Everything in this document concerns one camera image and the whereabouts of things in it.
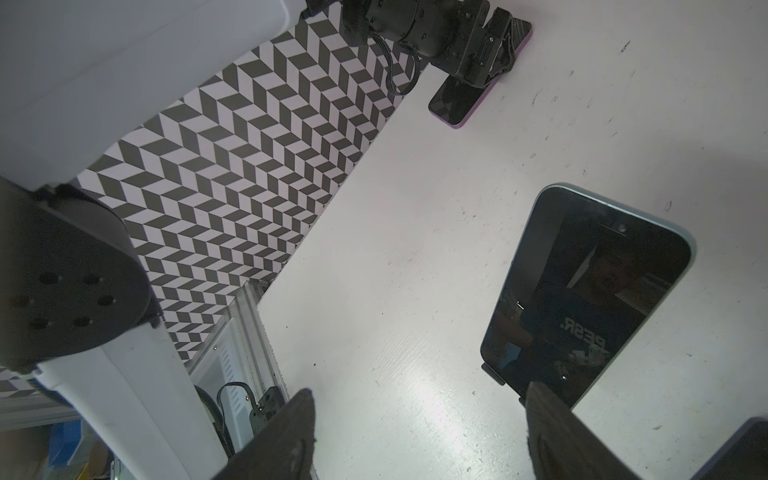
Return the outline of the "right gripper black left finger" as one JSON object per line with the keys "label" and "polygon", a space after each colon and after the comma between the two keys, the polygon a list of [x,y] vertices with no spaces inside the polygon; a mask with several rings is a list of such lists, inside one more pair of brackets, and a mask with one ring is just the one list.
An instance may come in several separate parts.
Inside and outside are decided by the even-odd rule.
{"label": "right gripper black left finger", "polygon": [[214,479],[312,479],[315,422],[312,391],[301,389]]}

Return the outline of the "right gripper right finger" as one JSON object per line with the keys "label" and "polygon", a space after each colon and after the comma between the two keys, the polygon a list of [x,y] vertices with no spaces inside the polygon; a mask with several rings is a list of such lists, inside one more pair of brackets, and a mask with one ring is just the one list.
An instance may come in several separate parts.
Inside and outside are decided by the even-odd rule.
{"label": "right gripper right finger", "polygon": [[545,384],[532,382],[525,399],[528,449],[537,479],[635,479]]}

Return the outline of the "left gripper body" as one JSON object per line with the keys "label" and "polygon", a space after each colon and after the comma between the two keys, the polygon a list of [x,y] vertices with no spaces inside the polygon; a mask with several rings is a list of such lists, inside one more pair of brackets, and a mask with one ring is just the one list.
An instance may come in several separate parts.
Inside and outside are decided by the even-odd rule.
{"label": "left gripper body", "polygon": [[390,40],[464,84],[485,87],[515,63],[515,21],[486,0],[345,0],[340,33],[351,46]]}

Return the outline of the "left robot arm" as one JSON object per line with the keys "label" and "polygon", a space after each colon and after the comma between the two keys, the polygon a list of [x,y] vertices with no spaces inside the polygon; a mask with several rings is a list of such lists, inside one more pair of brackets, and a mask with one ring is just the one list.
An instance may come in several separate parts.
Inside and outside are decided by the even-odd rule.
{"label": "left robot arm", "polygon": [[439,73],[514,57],[485,1],[5,1],[1,426],[61,402],[138,479],[232,448],[185,363]]}

